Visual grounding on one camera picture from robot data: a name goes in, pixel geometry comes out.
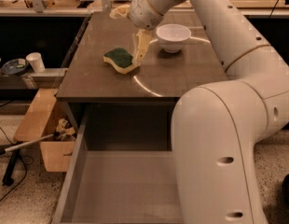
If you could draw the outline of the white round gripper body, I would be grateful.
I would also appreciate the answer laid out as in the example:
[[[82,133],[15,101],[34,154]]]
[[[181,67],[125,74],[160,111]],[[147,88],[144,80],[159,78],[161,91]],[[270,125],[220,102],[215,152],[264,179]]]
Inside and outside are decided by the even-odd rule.
[[[163,20],[159,0],[132,0],[129,19],[140,29],[154,30]]]

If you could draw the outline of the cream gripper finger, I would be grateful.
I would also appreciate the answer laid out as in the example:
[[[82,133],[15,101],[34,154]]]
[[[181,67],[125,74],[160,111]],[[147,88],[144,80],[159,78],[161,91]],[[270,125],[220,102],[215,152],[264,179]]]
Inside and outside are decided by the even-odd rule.
[[[140,29],[133,35],[134,54],[133,63],[141,64],[150,46],[152,39],[152,32],[146,29]]]
[[[122,18],[128,18],[129,17],[129,11],[130,11],[130,6],[129,5],[122,5],[119,7],[116,7],[115,9],[113,9],[109,16],[114,19],[114,20],[118,20],[118,19],[122,19]]]

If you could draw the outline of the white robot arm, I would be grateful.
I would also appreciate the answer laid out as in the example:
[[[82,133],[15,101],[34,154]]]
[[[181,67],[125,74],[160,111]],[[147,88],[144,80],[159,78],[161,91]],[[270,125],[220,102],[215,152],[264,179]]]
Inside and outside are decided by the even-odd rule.
[[[227,80],[187,91],[172,113],[172,148],[185,224],[268,224],[255,143],[289,122],[289,66],[229,0],[133,0],[112,10],[143,32],[189,1]]]

